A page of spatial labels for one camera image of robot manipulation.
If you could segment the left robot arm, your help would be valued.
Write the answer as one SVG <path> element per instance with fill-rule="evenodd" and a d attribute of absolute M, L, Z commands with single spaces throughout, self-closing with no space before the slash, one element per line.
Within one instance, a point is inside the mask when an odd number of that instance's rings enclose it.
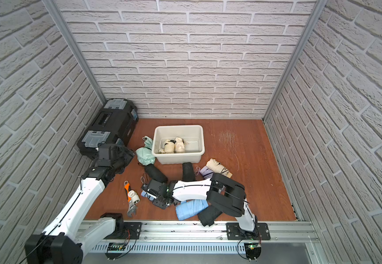
<path fill-rule="evenodd" d="M 128 235 L 120 213 L 105 213 L 86 231 L 78 232 L 94 201 L 115 175 L 124 172 L 134 152 L 123 145 L 101 144 L 97 157 L 80 177 L 78 189 L 58 216 L 25 243 L 27 264 L 80 264 L 104 238 Z"/>

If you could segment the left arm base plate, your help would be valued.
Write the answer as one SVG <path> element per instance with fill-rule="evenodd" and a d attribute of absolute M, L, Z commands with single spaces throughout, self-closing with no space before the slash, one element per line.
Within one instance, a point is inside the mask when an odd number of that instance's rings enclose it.
<path fill-rule="evenodd" d="M 114 232 L 104 239 L 139 239 L 141 226 L 141 222 L 116 222 Z"/>

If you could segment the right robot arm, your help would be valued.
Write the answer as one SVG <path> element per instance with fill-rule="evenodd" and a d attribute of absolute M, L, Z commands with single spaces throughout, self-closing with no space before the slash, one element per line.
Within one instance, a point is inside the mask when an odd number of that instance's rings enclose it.
<path fill-rule="evenodd" d="M 141 186 L 142 195 L 153 205 L 166 209 L 175 206 L 179 220 L 197 216 L 203 226 L 212 226 L 222 214 L 234 217 L 245 235 L 258 235 L 257 217 L 249 208 L 245 187 L 219 173 L 201 181 L 159 182 Z"/>

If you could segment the white plastic storage box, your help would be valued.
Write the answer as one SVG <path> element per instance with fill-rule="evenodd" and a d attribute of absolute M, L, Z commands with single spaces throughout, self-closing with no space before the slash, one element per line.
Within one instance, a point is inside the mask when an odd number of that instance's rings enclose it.
<path fill-rule="evenodd" d="M 152 154 L 162 165 L 199 163 L 205 153 L 203 127 L 200 125 L 158 126 Z"/>

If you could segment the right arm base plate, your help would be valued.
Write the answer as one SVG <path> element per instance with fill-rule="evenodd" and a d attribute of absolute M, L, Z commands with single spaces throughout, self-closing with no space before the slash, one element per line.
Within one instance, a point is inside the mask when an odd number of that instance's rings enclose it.
<path fill-rule="evenodd" d="M 267 241 L 271 239 L 269 227 L 266 223 L 258 222 L 255 229 L 245 231 L 239 227 L 238 223 L 226 223 L 226 232 L 228 240 L 259 240 Z"/>

